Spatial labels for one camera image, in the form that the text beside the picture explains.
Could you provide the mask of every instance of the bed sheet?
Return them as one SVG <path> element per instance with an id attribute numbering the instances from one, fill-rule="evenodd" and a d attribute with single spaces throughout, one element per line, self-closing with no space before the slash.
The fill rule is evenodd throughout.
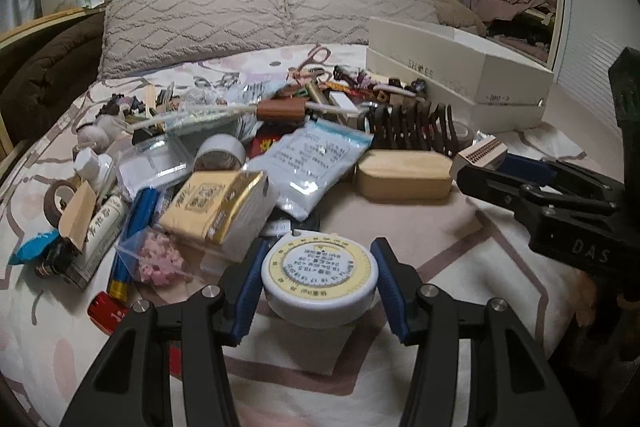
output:
<path id="1" fill-rule="evenodd" d="M 363 66 L 366 47 L 329 45 L 332 64 Z M 71 148 L 79 123 L 92 120 L 112 92 L 143 98 L 147 84 L 177 91 L 195 76 L 217 80 L 224 72 L 286 72 L 310 46 L 291 46 L 172 68 L 94 84 L 58 123 L 33 145 L 0 188 L 0 369 L 38 425 L 54 427 L 107 337 L 86 315 L 87 305 L 106 288 L 113 248 L 88 288 L 80 293 L 58 280 L 10 267 L 12 252 L 50 229 L 42 202 L 47 188 L 71 178 Z M 500 136 L 511 152 L 562 157 L 597 169 L 564 134 L 543 124 Z M 455 187 L 441 204 L 369 203 L 349 184 L 336 185 L 319 205 L 322 230 L 368 245 L 386 236 L 399 260 L 417 267 L 422 279 L 457 299 L 484 304 L 505 298 L 547 355 L 558 345 L 574 314 L 577 271 L 527 247 L 526 230 L 507 211 L 463 196 Z M 156 304 L 178 301 L 193 291 L 140 287 Z M 226 367 L 243 426 L 396 426 L 404 407 L 415 348 L 401 346 L 385 323 L 382 304 L 355 323 L 331 331 L 304 330 L 271 312 L 264 298 L 241 346 L 226 348 Z M 465 425 L 470 354 L 460 349 L 455 426 Z M 184 425 L 182 384 L 172 378 L 174 425 Z"/>

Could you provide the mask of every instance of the pink scissors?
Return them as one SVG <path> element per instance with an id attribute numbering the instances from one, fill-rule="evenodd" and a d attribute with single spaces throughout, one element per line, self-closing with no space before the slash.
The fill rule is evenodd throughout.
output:
<path id="1" fill-rule="evenodd" d="M 306 59 L 297 68 L 289 68 L 289 76 L 300 84 L 302 78 L 315 78 L 321 74 L 325 74 L 326 72 L 321 70 L 321 68 L 319 68 L 318 71 L 303 71 L 303 69 L 312 64 L 322 66 L 330 56 L 331 50 L 329 50 L 329 48 L 316 44 L 315 47 L 308 52 Z"/>

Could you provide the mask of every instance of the textured pillow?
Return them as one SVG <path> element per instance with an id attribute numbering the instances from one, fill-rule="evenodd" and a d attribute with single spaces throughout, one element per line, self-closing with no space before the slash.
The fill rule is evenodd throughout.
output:
<path id="1" fill-rule="evenodd" d="M 431 0 L 285 0 L 293 44 L 367 44 L 369 17 L 438 22 Z"/>
<path id="2" fill-rule="evenodd" d="M 476 12 L 470 10 L 461 2 L 455 0 L 433 0 L 436 7 L 438 22 L 445 26 L 453 28 L 467 29 L 474 26 L 475 35 L 484 37 L 486 35 L 486 26 Z"/>
<path id="3" fill-rule="evenodd" d="M 287 44 L 283 0 L 114 0 L 99 78 Z"/>

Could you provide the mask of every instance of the tape measure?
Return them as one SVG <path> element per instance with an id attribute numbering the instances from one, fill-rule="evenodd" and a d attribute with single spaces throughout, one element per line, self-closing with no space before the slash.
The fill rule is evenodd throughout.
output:
<path id="1" fill-rule="evenodd" d="M 334 328 L 359 318 L 377 281 L 378 265 L 362 245 L 308 230 L 284 235 L 262 263 L 271 309 L 305 328 Z"/>

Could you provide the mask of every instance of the metal screw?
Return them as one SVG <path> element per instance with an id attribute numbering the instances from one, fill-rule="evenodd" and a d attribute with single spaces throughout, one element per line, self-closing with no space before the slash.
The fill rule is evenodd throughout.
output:
<path id="1" fill-rule="evenodd" d="M 431 299 L 436 297 L 438 293 L 440 293 L 440 290 L 438 290 L 438 287 L 434 286 L 433 284 L 423 284 L 420 288 L 420 293 L 424 297 Z"/>
<path id="2" fill-rule="evenodd" d="M 489 301 L 489 305 L 491 306 L 491 308 L 493 308 L 497 312 L 503 312 L 505 311 L 505 309 L 509 307 L 509 305 L 507 304 L 507 301 L 500 298 L 491 299 Z"/>
<path id="3" fill-rule="evenodd" d="M 151 304 L 149 304 L 148 300 L 140 299 L 139 301 L 135 301 L 132 307 L 136 313 L 144 313 L 149 309 L 149 306 L 151 306 Z"/>
<path id="4" fill-rule="evenodd" d="M 204 288 L 201 290 L 202 296 L 206 297 L 207 299 L 212 299 L 213 297 L 217 297 L 218 295 L 220 295 L 220 287 L 216 286 L 215 284 L 210 284 L 208 286 L 204 286 Z"/>

